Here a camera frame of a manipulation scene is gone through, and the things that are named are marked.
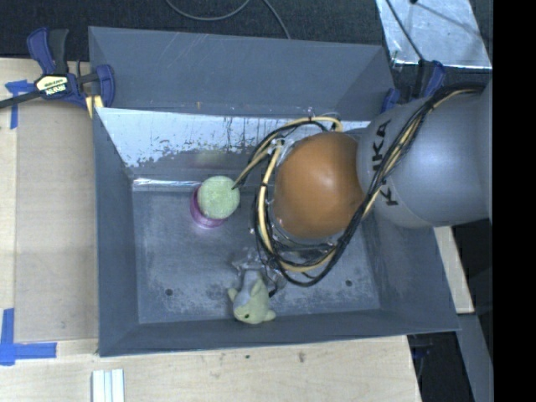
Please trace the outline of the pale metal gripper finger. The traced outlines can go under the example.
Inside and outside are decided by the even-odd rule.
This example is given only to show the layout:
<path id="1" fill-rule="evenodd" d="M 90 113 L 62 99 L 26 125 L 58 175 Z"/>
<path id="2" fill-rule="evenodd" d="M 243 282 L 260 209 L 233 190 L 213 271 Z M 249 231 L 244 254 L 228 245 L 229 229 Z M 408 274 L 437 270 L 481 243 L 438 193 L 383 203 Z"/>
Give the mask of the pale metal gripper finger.
<path id="1" fill-rule="evenodd" d="M 239 276 L 242 276 L 246 271 L 263 270 L 263 262 L 256 248 L 244 248 L 241 250 L 232 260 L 232 266 Z"/>

